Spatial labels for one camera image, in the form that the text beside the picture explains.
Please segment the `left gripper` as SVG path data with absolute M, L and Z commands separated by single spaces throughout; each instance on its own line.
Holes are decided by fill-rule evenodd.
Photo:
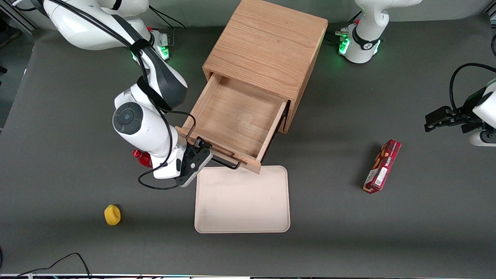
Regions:
M 425 116 L 425 132 L 429 133 L 440 127 L 458 125 L 462 125 L 461 130 L 463 133 L 468 133 L 475 129 L 495 132 L 496 80 L 491 80 L 484 88 L 470 95 L 462 105 L 460 112 L 474 126 L 465 124 L 450 107 L 441 107 Z

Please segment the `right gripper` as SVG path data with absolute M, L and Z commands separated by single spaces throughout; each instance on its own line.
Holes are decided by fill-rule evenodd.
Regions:
M 188 186 L 212 159 L 211 148 L 212 145 L 201 137 L 196 138 L 195 146 L 187 147 L 184 136 L 172 135 L 153 151 L 154 168 L 167 161 L 153 172 L 154 178 L 175 178 L 179 187 Z

